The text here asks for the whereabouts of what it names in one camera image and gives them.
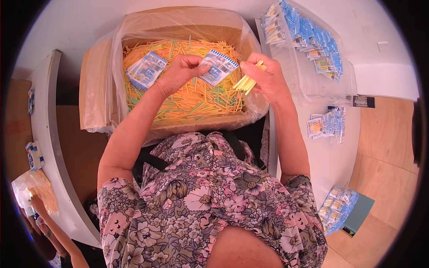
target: wooden floor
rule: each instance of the wooden floor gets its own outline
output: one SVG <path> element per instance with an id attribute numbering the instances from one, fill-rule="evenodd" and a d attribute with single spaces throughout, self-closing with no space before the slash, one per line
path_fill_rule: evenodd
<path id="1" fill-rule="evenodd" d="M 375 109 L 361 109 L 359 147 L 349 187 L 375 200 L 364 223 L 350 238 L 342 231 L 326 237 L 323 268 L 375 267 L 407 216 L 417 184 L 413 164 L 413 102 L 376 97 Z"/>

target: blue striped packaging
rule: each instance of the blue striped packaging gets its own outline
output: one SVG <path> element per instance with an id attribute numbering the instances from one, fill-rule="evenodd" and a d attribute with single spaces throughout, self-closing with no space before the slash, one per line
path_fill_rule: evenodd
<path id="1" fill-rule="evenodd" d="M 143 58 L 125 70 L 130 83 L 137 89 L 146 91 L 167 66 L 167 61 L 150 51 Z"/>
<path id="2" fill-rule="evenodd" d="M 211 65 L 211 69 L 207 73 L 198 76 L 198 78 L 212 87 L 215 87 L 239 66 L 228 56 L 219 53 L 214 49 L 204 57 L 199 65 Z"/>

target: woman's left hand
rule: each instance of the woman's left hand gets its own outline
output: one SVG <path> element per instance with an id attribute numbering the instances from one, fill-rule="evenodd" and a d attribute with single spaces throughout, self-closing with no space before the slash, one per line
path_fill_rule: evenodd
<path id="1" fill-rule="evenodd" d="M 45 209 L 45 204 L 43 203 L 43 201 L 40 199 L 39 196 L 35 195 L 31 198 L 31 205 L 40 216 L 44 216 L 48 214 L 48 212 Z"/>
<path id="2" fill-rule="evenodd" d="M 192 78 L 208 72 L 211 65 L 198 66 L 202 57 L 196 55 L 177 55 L 167 70 L 159 77 L 156 86 L 164 98 L 176 93 Z"/>

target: packaged straws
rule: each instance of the packaged straws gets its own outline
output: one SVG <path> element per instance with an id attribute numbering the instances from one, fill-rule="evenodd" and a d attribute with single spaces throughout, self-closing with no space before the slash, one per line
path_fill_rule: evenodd
<path id="1" fill-rule="evenodd" d="M 343 66 L 335 39 L 310 18 L 300 16 L 297 8 L 291 7 L 284 0 L 278 0 L 278 5 L 274 4 L 268 9 L 261 26 L 266 44 L 276 47 L 288 45 L 289 33 L 292 45 L 313 61 L 316 73 L 336 83 L 340 81 Z"/>
<path id="2" fill-rule="evenodd" d="M 307 121 L 307 136 L 311 139 L 320 137 L 331 137 L 340 140 L 335 143 L 344 142 L 344 119 L 345 107 L 328 106 L 329 112 L 326 114 L 310 114 Z"/>
<path id="3" fill-rule="evenodd" d="M 223 55 L 215 50 L 211 50 L 201 61 L 200 65 L 211 65 L 208 73 L 198 76 L 207 84 L 215 87 L 228 74 L 232 73 L 239 65 L 231 60 L 228 56 Z"/>
<path id="4" fill-rule="evenodd" d="M 128 67 L 125 73 L 133 86 L 146 91 L 155 83 L 166 66 L 167 61 L 151 51 L 141 60 Z"/>
<path id="5" fill-rule="evenodd" d="M 332 188 L 319 210 L 325 235 L 339 230 L 353 210 L 359 194 L 347 188 Z"/>
<path id="6" fill-rule="evenodd" d="M 40 147 L 38 145 L 39 145 L 39 142 L 35 141 L 35 142 L 29 142 L 25 146 L 31 171 L 36 171 L 45 164 L 42 151 L 40 150 Z"/>
<path id="7" fill-rule="evenodd" d="M 32 115 L 34 112 L 34 88 L 28 91 L 28 114 Z"/>

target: white wall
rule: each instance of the white wall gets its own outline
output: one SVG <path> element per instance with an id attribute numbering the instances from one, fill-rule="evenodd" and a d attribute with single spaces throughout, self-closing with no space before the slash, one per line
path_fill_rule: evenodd
<path id="1" fill-rule="evenodd" d="M 54 49 L 62 51 L 59 80 L 77 85 L 85 50 L 113 30 L 123 15 L 163 6 L 211 6 L 230 9 L 248 22 L 259 18 L 271 1 L 263 0 L 51 0 L 24 42 L 14 78 L 26 78 Z M 353 65 L 394 63 L 411 65 L 407 50 L 376 0 L 295 0 L 318 15 L 342 37 L 347 57 Z M 389 43 L 384 52 L 377 42 Z M 416 95 L 417 87 L 409 89 Z"/>

